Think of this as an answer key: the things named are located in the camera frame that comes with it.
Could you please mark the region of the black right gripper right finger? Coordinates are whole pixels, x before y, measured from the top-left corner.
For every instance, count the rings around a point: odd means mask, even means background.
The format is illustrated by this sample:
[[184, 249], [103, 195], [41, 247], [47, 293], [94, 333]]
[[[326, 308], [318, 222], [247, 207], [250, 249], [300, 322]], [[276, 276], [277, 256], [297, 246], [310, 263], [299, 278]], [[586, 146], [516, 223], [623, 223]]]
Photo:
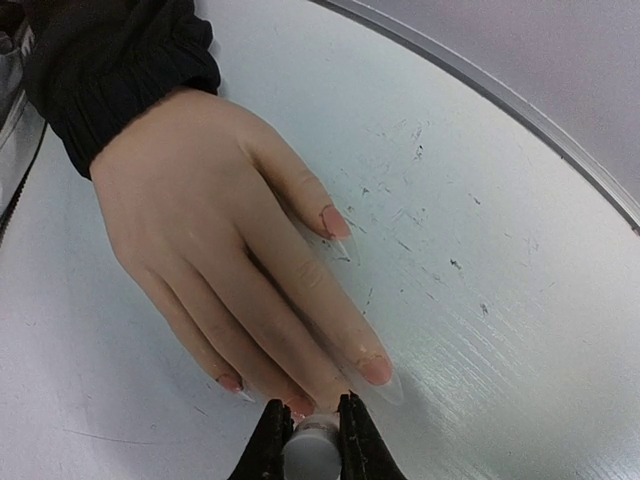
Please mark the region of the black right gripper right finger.
[[355, 393], [338, 407], [342, 480], [405, 480], [366, 405]]

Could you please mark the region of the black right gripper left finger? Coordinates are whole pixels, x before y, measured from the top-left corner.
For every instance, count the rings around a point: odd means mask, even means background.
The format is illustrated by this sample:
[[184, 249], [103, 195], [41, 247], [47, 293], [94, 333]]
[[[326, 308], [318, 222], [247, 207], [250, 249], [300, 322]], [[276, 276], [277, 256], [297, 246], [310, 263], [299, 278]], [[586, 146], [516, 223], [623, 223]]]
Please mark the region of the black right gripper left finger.
[[293, 434], [291, 410], [269, 400], [232, 472], [232, 480], [283, 480], [283, 449]]

